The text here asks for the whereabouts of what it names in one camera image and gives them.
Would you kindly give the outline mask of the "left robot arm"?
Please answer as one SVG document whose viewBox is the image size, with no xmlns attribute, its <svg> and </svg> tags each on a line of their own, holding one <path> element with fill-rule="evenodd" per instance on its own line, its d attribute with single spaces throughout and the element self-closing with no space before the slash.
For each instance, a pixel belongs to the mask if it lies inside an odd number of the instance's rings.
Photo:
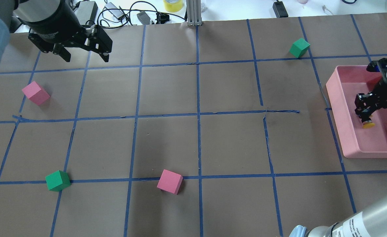
<svg viewBox="0 0 387 237">
<path fill-rule="evenodd" d="M 113 41 L 100 25 L 80 24 L 65 0 L 0 0 L 0 62 L 10 41 L 13 15 L 29 27 L 28 39 L 42 52 L 70 62 L 67 48 L 81 48 L 109 62 Z"/>
</svg>

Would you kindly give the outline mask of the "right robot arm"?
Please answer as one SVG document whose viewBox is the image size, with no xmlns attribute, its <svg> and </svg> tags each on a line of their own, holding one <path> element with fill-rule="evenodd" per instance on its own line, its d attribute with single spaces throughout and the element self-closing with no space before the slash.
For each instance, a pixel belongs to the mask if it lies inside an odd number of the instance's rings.
<svg viewBox="0 0 387 237">
<path fill-rule="evenodd" d="M 342 153 L 387 159 L 387 59 L 337 66 L 326 83 Z M 296 226 L 291 237 L 387 237 L 387 195 L 331 226 Z"/>
</svg>

